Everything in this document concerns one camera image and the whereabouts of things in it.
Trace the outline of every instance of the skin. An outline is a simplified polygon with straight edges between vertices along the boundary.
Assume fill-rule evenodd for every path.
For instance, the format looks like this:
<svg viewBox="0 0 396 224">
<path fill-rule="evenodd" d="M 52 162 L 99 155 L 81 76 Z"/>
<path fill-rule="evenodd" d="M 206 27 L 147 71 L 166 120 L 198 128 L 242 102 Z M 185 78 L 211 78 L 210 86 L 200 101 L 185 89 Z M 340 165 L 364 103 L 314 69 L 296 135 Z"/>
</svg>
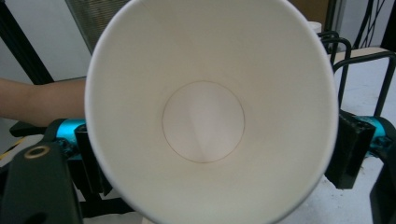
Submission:
<svg viewBox="0 0 396 224">
<path fill-rule="evenodd" d="M 0 78 L 0 117 L 46 127 L 84 118 L 85 79 L 29 85 Z"/>
</svg>

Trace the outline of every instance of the human arm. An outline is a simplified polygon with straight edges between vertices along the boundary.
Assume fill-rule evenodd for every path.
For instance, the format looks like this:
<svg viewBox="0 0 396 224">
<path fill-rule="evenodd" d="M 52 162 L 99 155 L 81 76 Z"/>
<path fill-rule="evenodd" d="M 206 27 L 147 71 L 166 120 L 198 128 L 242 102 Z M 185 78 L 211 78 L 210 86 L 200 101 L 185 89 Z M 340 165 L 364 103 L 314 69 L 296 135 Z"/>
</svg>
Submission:
<svg viewBox="0 0 396 224">
<path fill-rule="evenodd" d="M 37 127 L 84 118 L 85 79 L 29 85 L 0 78 L 0 117 Z"/>
</svg>

